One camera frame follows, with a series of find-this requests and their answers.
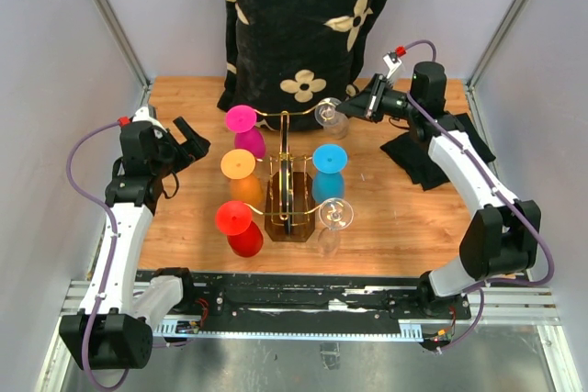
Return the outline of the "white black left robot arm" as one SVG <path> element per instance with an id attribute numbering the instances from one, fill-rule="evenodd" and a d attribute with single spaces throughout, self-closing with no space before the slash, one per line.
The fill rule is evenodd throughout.
<path id="1" fill-rule="evenodd" d="M 106 225 L 96 268 L 74 314 L 62 318 L 59 335 L 78 366 L 97 370 L 142 369 L 149 361 L 153 331 L 170 312 L 184 315 L 197 303 L 193 277 L 186 268 L 155 271 L 147 288 L 134 294 L 141 249 L 158 200 L 168 198 L 163 180 L 177 177 L 209 152 L 210 143 L 181 117 L 174 121 L 179 142 L 150 116 L 135 114 L 115 122 L 121 155 L 105 194 L 73 189 L 100 206 Z"/>

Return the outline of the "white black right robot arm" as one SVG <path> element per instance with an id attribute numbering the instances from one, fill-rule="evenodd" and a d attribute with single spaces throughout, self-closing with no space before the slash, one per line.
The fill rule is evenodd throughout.
<path id="1" fill-rule="evenodd" d="M 370 122 L 405 120 L 411 138 L 445 173 L 471 215 L 458 257 L 419 279 L 416 307 L 429 319 L 457 304 L 468 288 L 533 267 L 541 219 L 538 205 L 512 193 L 475 152 L 460 121 L 445 109 L 446 88 L 440 63 L 419 62 L 408 92 L 394 90 L 389 75 L 377 74 L 336 108 Z"/>

